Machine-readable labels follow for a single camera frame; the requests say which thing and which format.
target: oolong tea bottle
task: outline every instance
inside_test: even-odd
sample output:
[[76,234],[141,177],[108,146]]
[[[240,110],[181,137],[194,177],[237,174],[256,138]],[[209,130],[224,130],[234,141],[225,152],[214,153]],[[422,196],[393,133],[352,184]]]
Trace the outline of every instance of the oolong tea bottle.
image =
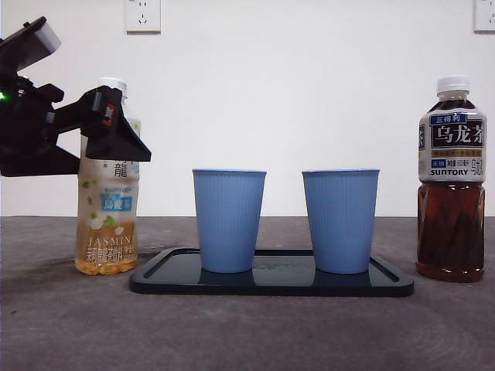
[[419,273],[442,281],[483,276],[486,118],[467,100],[469,78],[438,82],[419,122]]
[[[127,84],[101,78],[100,85],[122,91],[122,109],[139,135],[140,121],[130,114]],[[85,274],[115,274],[136,265],[136,204],[139,163],[93,160],[86,157],[87,138],[81,136],[76,268]]]

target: white bottle cap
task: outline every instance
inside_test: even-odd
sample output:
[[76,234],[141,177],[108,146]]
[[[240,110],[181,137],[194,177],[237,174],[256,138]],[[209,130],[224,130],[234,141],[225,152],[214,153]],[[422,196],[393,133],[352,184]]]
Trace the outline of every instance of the white bottle cap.
[[469,76],[451,75],[439,79],[436,86],[437,94],[443,91],[451,91],[451,90],[469,91]]
[[127,95],[127,83],[121,79],[115,77],[100,77],[98,83],[101,85],[107,85],[108,87],[117,88],[122,92],[122,97],[124,99],[128,98]]

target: ribbed cup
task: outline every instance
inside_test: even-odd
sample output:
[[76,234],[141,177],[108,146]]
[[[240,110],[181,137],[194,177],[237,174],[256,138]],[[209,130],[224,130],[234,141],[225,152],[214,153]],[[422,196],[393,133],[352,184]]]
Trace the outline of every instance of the ribbed cup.
[[266,172],[194,169],[201,265],[235,273],[253,267]]
[[373,240],[378,169],[302,172],[316,267],[367,271]]

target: tray rim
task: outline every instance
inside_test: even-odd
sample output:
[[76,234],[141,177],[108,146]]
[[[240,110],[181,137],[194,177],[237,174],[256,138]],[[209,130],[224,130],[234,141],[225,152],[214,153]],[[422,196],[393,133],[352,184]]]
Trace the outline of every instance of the tray rim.
[[[382,274],[394,276],[396,281],[387,286],[373,286],[363,293],[362,288],[329,288],[311,286],[225,286],[212,284],[163,284],[148,280],[168,259],[179,254],[199,254],[197,247],[165,247],[165,249],[137,267],[129,279],[129,289],[138,294],[186,294],[186,295],[250,295],[250,296],[323,296],[323,297],[368,297],[401,298],[414,294],[414,280],[399,268],[381,257],[372,254],[370,263]],[[284,248],[257,249],[255,256],[312,256],[312,249]]]

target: wall socket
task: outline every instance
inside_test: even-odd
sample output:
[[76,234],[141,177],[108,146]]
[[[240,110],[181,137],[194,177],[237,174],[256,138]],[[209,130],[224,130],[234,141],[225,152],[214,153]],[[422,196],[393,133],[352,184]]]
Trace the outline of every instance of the wall socket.
[[161,0],[125,0],[127,33],[160,33]]
[[495,0],[474,0],[474,32],[495,32]]

